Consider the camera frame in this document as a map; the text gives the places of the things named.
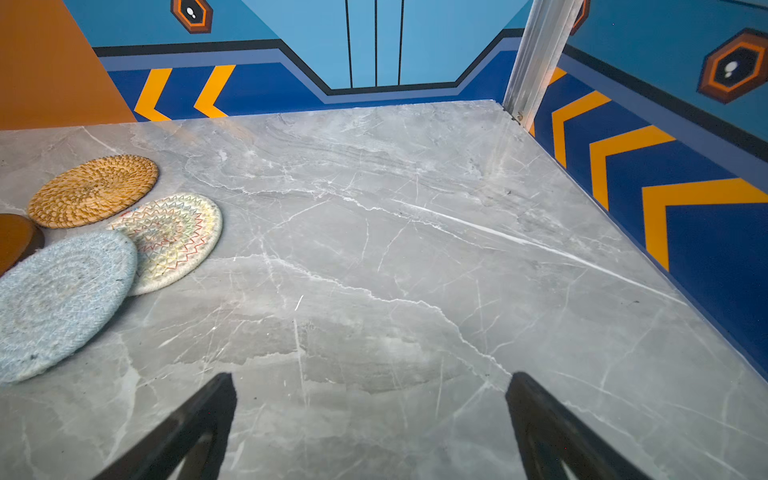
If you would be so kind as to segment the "glossy brown wooden coaster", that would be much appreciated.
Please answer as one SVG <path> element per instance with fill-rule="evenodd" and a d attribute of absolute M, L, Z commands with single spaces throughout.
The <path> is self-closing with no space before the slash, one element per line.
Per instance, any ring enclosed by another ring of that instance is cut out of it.
<path fill-rule="evenodd" d="M 17 214 L 0 214 L 0 275 L 42 249 L 45 238 L 30 219 Z"/>

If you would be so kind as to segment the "woven rattan coaster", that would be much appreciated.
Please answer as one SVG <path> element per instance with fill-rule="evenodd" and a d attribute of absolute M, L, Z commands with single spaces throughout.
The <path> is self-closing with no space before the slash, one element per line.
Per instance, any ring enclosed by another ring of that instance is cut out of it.
<path fill-rule="evenodd" d="M 93 224 L 134 205 L 154 187 L 158 176 L 158 166 L 146 157 L 97 158 L 46 183 L 30 200 L 27 214 L 49 229 Z"/>

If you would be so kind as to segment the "light blue rope coaster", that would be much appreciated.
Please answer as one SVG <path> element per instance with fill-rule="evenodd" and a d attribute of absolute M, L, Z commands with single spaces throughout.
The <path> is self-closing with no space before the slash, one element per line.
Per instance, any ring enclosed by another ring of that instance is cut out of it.
<path fill-rule="evenodd" d="M 67 238 L 1 278 L 1 383 L 44 373 L 86 345 L 131 290 L 138 255 L 117 231 Z"/>

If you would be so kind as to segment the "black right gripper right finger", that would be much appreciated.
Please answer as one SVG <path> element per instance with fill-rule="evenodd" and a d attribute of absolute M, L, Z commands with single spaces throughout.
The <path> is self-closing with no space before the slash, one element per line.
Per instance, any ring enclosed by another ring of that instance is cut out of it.
<path fill-rule="evenodd" d="M 505 394 L 529 479 L 646 479 L 529 374 L 512 375 Z"/>

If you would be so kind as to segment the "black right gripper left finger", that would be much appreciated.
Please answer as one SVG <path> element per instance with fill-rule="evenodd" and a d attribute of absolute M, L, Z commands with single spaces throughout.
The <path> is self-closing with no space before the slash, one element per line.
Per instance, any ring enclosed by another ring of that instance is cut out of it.
<path fill-rule="evenodd" d="M 98 479 L 216 479 L 237 406 L 230 373 L 219 373 Z"/>

